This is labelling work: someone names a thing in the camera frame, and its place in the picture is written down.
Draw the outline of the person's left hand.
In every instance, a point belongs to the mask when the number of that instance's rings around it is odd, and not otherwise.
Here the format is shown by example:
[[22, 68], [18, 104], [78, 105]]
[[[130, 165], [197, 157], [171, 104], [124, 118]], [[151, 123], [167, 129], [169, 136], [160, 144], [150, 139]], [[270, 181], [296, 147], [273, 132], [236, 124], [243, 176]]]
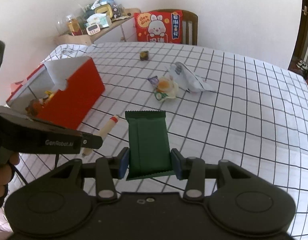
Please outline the person's left hand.
[[0, 208], [8, 193], [8, 184], [14, 177], [15, 166], [20, 162], [19, 153], [13, 153], [8, 163], [0, 167]]

